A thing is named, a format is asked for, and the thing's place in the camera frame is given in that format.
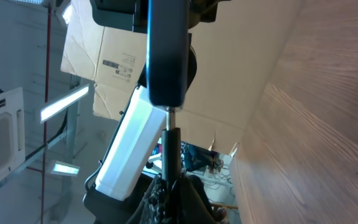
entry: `cardboard box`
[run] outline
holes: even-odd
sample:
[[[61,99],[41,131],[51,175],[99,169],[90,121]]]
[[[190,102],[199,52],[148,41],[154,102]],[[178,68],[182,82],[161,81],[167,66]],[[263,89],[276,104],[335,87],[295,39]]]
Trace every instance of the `cardboard box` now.
[[[191,30],[198,71],[177,113],[182,140],[228,154],[240,141],[303,0],[219,3]],[[119,119],[145,63],[146,35],[97,25],[72,0],[61,70],[96,82],[96,116]]]

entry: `wood grain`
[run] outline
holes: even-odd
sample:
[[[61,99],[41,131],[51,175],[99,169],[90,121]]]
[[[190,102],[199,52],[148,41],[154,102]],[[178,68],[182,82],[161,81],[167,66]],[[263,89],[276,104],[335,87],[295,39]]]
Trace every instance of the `wood grain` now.
[[[358,223],[358,1],[306,2],[231,175],[243,223]]]

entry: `cardboard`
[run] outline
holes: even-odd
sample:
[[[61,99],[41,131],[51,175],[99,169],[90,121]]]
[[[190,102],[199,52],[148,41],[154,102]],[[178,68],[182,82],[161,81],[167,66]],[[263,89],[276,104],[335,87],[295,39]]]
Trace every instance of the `cardboard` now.
[[[177,113],[182,140],[225,154],[239,142],[302,2],[222,2],[216,22],[191,30],[198,71]],[[119,119],[145,63],[146,35],[95,24],[89,0],[72,4],[61,70],[94,80],[94,114]]]

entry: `air conditioner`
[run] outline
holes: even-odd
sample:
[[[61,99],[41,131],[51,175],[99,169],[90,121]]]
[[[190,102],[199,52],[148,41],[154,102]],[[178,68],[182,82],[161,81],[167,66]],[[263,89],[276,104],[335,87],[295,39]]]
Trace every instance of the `air conditioner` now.
[[[25,160],[23,90],[0,93],[0,181]]]

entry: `wooden surface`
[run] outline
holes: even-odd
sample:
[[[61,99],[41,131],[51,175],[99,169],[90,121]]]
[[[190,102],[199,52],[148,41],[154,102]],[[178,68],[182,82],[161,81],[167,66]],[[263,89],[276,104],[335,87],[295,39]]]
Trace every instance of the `wooden surface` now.
[[[358,223],[358,1],[307,1],[231,164],[241,220]]]

